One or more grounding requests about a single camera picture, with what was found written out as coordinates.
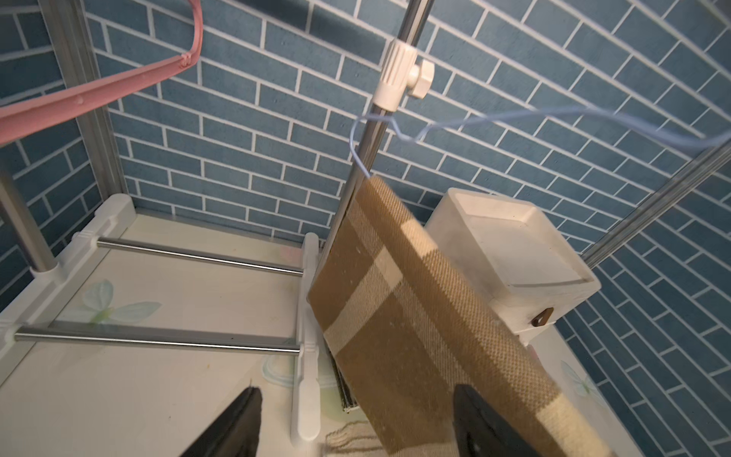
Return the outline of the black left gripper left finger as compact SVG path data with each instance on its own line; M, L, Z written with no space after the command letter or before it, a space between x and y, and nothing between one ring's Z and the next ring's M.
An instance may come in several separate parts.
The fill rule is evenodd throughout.
M262 424L262 405L260 388L246 388L182 456L255 456Z

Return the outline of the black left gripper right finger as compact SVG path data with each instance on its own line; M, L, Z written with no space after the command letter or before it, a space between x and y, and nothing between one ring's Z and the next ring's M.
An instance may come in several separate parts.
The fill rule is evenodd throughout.
M455 387L453 409L453 428L460 456L539 456L472 386Z

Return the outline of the beige brown plaid scarf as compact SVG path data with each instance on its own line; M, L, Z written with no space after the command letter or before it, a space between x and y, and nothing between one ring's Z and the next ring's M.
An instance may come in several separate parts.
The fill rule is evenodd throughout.
M387 455L460 456L457 385L539 456L611 455L381 178L361 184L308 302Z

